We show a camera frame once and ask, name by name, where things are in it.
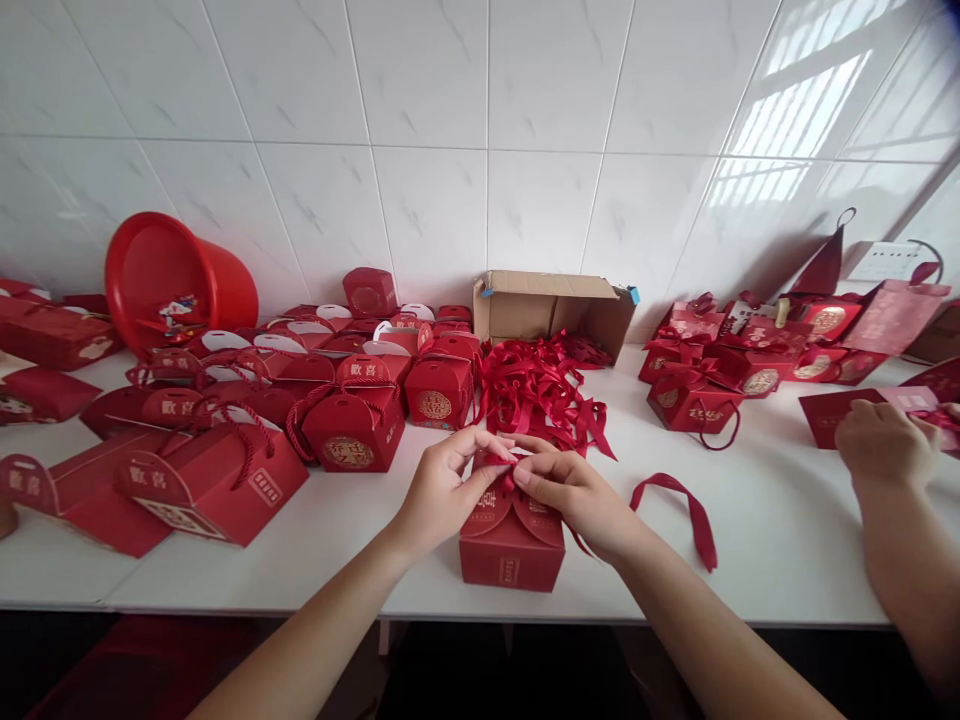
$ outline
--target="floor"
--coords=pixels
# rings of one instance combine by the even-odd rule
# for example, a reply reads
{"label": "floor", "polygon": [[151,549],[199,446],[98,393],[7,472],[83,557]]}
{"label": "floor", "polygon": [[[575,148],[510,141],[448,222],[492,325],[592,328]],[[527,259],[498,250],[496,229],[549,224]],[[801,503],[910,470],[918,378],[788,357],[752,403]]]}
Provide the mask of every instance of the floor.
{"label": "floor", "polygon": [[[115,615],[0,612],[6,668],[0,680],[0,720],[24,717],[117,621]],[[262,640],[280,621],[249,623]],[[456,632],[454,626],[440,627]],[[501,630],[509,648],[513,627],[501,626]],[[376,716],[406,631],[403,623],[391,624],[391,653],[382,657],[379,626],[371,627],[320,720]],[[702,717],[649,628],[620,627],[614,633],[655,720]],[[937,717],[905,647],[893,632],[761,630],[760,634],[849,718]]]}

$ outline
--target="forearm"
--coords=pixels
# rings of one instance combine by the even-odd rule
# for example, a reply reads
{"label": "forearm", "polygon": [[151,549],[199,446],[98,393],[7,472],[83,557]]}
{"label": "forearm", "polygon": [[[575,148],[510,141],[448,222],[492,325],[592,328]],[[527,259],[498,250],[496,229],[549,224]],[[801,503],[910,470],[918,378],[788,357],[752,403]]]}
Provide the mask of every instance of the forearm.
{"label": "forearm", "polygon": [[653,531],[616,563],[710,718],[839,717]]}
{"label": "forearm", "polygon": [[411,562],[388,526],[220,683],[191,720],[316,717]]}
{"label": "forearm", "polygon": [[939,694],[960,680],[960,550],[921,489],[854,483],[867,575],[877,599]]}

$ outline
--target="open cardboard box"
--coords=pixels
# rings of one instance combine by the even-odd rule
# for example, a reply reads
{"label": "open cardboard box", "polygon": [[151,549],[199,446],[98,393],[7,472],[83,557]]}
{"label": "open cardboard box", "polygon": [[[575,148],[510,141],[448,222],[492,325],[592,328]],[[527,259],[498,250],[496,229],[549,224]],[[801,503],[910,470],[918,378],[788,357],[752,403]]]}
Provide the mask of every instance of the open cardboard box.
{"label": "open cardboard box", "polygon": [[494,345],[582,332],[616,363],[636,309],[631,290],[595,275],[490,270],[473,285],[474,332]]}

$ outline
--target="red bucket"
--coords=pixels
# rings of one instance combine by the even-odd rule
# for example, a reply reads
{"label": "red bucket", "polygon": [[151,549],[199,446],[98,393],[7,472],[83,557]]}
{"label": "red bucket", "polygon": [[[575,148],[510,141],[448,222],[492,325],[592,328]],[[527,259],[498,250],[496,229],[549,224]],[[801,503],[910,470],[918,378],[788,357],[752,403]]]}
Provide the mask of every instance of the red bucket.
{"label": "red bucket", "polygon": [[246,266],[163,213],[137,213],[117,228],[107,250],[106,286],[113,322],[143,360],[168,344],[165,333],[148,324],[156,325],[159,308],[180,297],[196,297],[209,329],[257,324],[257,288]]}

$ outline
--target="white tile wall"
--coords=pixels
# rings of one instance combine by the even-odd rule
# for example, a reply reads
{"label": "white tile wall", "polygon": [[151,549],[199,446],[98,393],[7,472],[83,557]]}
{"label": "white tile wall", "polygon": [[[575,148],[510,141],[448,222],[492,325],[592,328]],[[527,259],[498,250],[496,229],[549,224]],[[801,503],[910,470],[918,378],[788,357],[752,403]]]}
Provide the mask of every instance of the white tile wall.
{"label": "white tile wall", "polygon": [[[102,287],[131,213],[250,267],[270,315],[469,300],[487,268],[665,303],[773,291],[839,211],[884,237],[960,142],[933,0],[9,0],[0,274]],[[960,280],[955,172],[906,233]]]}

